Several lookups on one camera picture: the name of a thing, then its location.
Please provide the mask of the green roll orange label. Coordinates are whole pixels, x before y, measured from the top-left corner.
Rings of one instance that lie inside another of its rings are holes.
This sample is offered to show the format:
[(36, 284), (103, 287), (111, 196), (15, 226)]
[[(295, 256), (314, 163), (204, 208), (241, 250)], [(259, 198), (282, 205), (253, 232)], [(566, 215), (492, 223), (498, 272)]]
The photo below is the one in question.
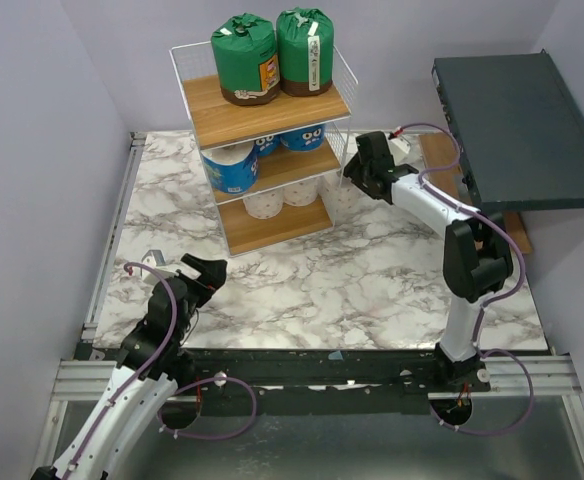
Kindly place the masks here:
[(211, 35), (222, 96), (238, 106), (263, 105), (280, 91), (277, 40), (272, 23), (244, 13)]

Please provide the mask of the white wire wooden shelf unit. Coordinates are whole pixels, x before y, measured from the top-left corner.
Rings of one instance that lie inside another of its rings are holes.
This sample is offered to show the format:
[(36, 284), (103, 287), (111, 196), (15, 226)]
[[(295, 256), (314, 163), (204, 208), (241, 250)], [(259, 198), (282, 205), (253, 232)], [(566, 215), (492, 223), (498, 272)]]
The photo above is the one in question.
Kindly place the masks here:
[(341, 52), (333, 52), (333, 84), (326, 93), (313, 97), (281, 93), (268, 104), (249, 107), (232, 105), (223, 98), (209, 42), (175, 46), (170, 57), (199, 151), (303, 127), (326, 128), (326, 138), (317, 149), (299, 153), (277, 148), (260, 161), (256, 184), (246, 195), (214, 191), (229, 254), (242, 255), (334, 227), (343, 209), (338, 200), (325, 195), (307, 206), (285, 205), (279, 214), (265, 220), (251, 217), (243, 202), (246, 197), (342, 172), (358, 81)]

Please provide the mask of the wooden board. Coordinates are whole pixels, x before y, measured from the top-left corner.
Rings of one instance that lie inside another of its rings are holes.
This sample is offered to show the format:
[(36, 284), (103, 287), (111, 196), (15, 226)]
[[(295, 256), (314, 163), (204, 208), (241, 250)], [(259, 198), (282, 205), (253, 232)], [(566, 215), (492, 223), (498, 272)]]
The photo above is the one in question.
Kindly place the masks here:
[[(418, 136), (425, 168), (443, 167), (451, 164), (455, 158), (455, 149), (451, 140), (443, 133), (427, 133)], [(428, 175), (428, 179), (437, 188), (465, 204), (472, 206), (469, 192), (463, 183), (463, 172), (459, 166)], [(504, 212), (506, 232), (515, 241), (523, 254), (533, 252), (523, 221), (516, 212)]]

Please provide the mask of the white patterned roll blue dots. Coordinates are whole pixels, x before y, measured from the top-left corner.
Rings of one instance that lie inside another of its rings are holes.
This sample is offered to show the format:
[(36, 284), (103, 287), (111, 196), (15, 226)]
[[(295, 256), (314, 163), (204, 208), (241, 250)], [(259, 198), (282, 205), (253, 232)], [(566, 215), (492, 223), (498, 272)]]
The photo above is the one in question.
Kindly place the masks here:
[(258, 220), (267, 220), (278, 215), (283, 208), (283, 203), (284, 195), (281, 189), (271, 190), (243, 199), (247, 214)]

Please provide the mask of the black mounting rail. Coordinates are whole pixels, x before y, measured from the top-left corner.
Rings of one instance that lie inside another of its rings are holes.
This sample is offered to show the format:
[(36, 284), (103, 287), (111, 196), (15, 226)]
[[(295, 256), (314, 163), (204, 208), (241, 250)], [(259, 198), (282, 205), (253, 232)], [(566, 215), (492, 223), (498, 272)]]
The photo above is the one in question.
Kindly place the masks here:
[(452, 400), (490, 389), (479, 358), (454, 367), (434, 350), (195, 348), (185, 356), (181, 385), (217, 381), (169, 399), (161, 413), (171, 427), (199, 415), (426, 415), (433, 396)]

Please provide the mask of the dark teal metal box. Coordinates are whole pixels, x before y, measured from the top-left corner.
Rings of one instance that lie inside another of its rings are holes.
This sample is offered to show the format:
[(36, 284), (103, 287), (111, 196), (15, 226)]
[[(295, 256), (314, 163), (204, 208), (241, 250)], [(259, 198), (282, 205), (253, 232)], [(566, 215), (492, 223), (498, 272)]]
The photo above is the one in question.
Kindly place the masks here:
[(584, 209), (584, 116), (547, 52), (440, 57), (431, 74), (474, 205)]

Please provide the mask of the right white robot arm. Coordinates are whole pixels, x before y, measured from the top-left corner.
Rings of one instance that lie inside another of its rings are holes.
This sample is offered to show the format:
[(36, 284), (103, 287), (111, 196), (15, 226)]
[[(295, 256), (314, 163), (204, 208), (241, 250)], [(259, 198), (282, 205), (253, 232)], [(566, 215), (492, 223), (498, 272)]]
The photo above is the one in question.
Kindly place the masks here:
[(452, 392), (480, 368), (478, 336), (485, 303), (513, 274), (503, 217), (483, 217), (425, 179), (409, 164), (397, 165), (390, 141), (380, 131), (356, 137), (357, 152), (344, 175), (375, 200), (420, 219), (443, 239), (443, 277), (451, 292), (445, 330), (423, 374), (428, 386)]

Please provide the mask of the green roll white label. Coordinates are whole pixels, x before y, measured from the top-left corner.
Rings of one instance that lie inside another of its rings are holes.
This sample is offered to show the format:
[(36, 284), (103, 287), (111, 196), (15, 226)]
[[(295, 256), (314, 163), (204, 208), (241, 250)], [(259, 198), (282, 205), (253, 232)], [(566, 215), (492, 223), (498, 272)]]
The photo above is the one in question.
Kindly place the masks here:
[(276, 21), (281, 88), (290, 96), (321, 95), (332, 86), (334, 26), (318, 8), (281, 12)]

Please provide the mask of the aluminium extrusion rail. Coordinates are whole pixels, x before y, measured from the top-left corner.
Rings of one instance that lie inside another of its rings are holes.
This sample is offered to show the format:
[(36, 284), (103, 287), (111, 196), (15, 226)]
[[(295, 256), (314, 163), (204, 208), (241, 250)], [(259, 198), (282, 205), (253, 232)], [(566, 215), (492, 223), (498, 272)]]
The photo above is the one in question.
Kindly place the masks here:
[[(495, 215), (484, 214), (480, 210), (479, 212), (483, 217)], [(523, 277), (525, 274), (525, 264), (522, 253), (518, 249), (516, 243), (506, 233), (505, 225), (501, 235), (510, 245), (510, 252), (513, 261), (512, 275)], [(183, 271), (190, 276), (195, 274), (195, 271), (192, 268), (184, 265), (182, 262), (180, 268), (182, 268)], [(489, 305), (508, 298), (509, 296), (510, 291), (505, 288), (504, 284), (502, 291), (499, 292), (495, 298), (485, 303), (485, 311)], [(483, 316), (482, 323), (480, 324), (481, 330), (484, 317), (485, 314)], [(559, 383), (564, 391), (569, 391), (571, 389), (572, 375), (569, 371), (569, 362), (566, 358), (560, 358), (557, 368), (550, 369), (546, 366), (544, 359), (541, 357), (517, 357), (512, 352), (502, 349), (482, 350), (479, 346), (481, 330), (478, 336), (479, 356), (480, 360), (485, 363), (490, 383), (489, 391), (484, 393), (496, 393), (501, 391), (514, 390), (517, 394), (534, 397), (537, 393), (548, 392), (554, 383)], [(216, 381), (216, 377), (208, 377), (202, 380), (194, 380), (187, 383), (186, 385), (178, 387), (176, 392), (168, 397), (162, 406), (159, 407), (158, 412), (155, 416), (152, 417), (148, 425), (152, 420), (162, 419), (163, 416), (161, 410), (170, 398), (175, 397), (180, 393), (190, 391), (196, 387), (209, 385)], [(460, 414), (469, 409), (471, 399), (476, 394), (481, 393), (470, 395), (461, 394), (458, 398), (452, 400), (445, 400), (441, 396), (433, 396), (429, 399), (430, 411), (428, 414), (434, 416), (440, 426), (453, 432), (466, 433), (468, 428), (466, 423), (460, 419)], [(124, 453), (123, 458), (115, 463), (113, 477), (120, 470), (124, 462), (128, 459), (130, 452), (133, 446), (137, 443), (138, 439), (132, 445), (130, 450)]]

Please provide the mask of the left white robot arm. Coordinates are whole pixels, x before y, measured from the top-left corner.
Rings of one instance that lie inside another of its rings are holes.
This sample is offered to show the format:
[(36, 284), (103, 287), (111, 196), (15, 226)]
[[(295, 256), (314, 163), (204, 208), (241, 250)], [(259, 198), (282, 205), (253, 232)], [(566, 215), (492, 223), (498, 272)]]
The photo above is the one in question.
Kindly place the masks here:
[(52, 465), (34, 471), (34, 479), (111, 479), (115, 463), (159, 407), (192, 387), (193, 360), (180, 347), (192, 318), (225, 284), (228, 262), (188, 253), (181, 262), (195, 274), (180, 267), (124, 264), (128, 275), (144, 272), (156, 280), (147, 311), (122, 341), (108, 383), (79, 433)]

